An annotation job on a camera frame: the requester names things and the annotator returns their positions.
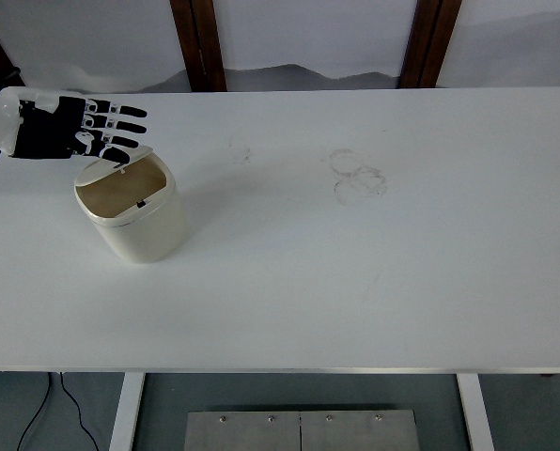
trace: table surface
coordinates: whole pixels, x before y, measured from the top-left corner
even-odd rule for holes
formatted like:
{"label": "table surface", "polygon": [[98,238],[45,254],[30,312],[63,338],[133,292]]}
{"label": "table surface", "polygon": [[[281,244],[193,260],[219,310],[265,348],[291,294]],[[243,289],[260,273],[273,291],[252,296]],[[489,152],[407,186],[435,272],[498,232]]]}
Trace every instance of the table surface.
{"label": "table surface", "polygon": [[560,372],[560,88],[144,94],[191,235],[0,158],[0,369]]}

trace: metal plate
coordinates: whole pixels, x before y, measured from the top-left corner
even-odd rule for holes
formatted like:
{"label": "metal plate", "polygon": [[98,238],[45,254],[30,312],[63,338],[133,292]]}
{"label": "metal plate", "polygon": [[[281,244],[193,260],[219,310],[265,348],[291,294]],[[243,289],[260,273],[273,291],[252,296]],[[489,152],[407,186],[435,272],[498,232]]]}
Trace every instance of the metal plate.
{"label": "metal plate", "polygon": [[301,412],[302,451],[419,451],[413,411]]}
{"label": "metal plate", "polygon": [[185,451],[419,451],[413,411],[191,412]]}
{"label": "metal plate", "polygon": [[190,412],[185,451],[300,451],[298,412]]}

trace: gray floor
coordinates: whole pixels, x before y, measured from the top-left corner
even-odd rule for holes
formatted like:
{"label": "gray floor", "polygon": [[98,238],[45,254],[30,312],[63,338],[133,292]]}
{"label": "gray floor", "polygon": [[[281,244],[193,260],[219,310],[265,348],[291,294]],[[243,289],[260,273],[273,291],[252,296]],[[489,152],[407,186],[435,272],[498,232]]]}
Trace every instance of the gray floor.
{"label": "gray floor", "polygon": [[422,450],[467,450],[450,375],[149,375],[134,450],[181,450],[188,412],[413,410]]}
{"label": "gray floor", "polygon": [[479,379],[495,451],[560,451],[560,374]]}
{"label": "gray floor", "polygon": [[[82,431],[77,408],[53,376],[51,393],[43,411],[23,439],[23,450],[84,451],[94,449]],[[84,426],[100,450],[111,442],[122,373],[66,373],[65,387],[82,409]],[[14,450],[23,430],[44,399],[46,373],[0,372],[0,451]]]}
{"label": "gray floor", "polygon": [[[67,373],[85,426],[108,449],[123,375]],[[480,376],[496,451],[560,451],[560,375]],[[45,373],[0,373],[0,451],[16,448],[46,392]],[[134,450],[183,449],[188,412],[413,409],[421,450],[468,450],[454,376],[147,375]],[[53,378],[23,450],[92,450]]]}

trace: trash can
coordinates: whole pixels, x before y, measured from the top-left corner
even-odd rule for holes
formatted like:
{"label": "trash can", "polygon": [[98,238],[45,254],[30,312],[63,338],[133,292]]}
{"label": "trash can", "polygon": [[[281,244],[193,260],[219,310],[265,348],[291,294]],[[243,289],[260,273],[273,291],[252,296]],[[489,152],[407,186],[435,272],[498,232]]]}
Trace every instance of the trash can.
{"label": "trash can", "polygon": [[75,178],[82,210],[118,256],[158,260],[187,235],[173,175],[152,148],[141,146],[128,164],[99,160]]}

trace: cable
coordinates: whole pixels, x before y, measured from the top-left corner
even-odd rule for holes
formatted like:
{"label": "cable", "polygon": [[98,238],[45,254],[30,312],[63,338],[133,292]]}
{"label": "cable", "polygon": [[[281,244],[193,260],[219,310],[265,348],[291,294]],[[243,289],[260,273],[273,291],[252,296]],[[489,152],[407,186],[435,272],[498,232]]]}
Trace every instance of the cable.
{"label": "cable", "polygon": [[46,373],[46,375],[48,376],[48,388],[46,389],[46,395],[44,395],[44,399],[42,400],[42,403],[39,405],[39,409],[36,412],[36,414],[34,415],[34,418],[32,418],[32,421],[29,422],[29,424],[27,425],[27,427],[23,431],[23,434],[21,435],[21,439],[19,439],[19,443],[17,444],[17,451],[19,451],[19,449],[21,448],[21,443],[23,442],[23,438],[25,437],[25,434],[27,433],[29,428],[32,426],[32,423],[34,423],[36,418],[38,418],[39,413],[42,412],[42,408],[44,407],[44,404],[46,404],[46,399],[48,398],[49,393],[51,393],[51,384],[52,384],[51,373]]}
{"label": "cable", "polygon": [[86,434],[88,434],[88,437],[90,437],[90,439],[92,439],[92,442],[94,443],[94,447],[96,448],[96,451],[100,451],[99,446],[96,444],[96,440],[94,440],[94,437],[92,437],[92,434],[90,433],[90,431],[88,429],[86,429],[84,427],[84,423],[82,423],[82,410],[80,409],[80,405],[77,403],[77,401],[75,400],[73,395],[70,392],[67,391],[67,388],[65,388],[65,383],[63,382],[63,373],[58,373],[58,374],[61,377],[61,387],[63,387],[63,391],[67,394],[68,397],[71,398],[71,400],[73,401],[73,404],[75,404],[75,407],[77,407],[77,414],[80,418],[80,426],[82,427],[84,432]]}

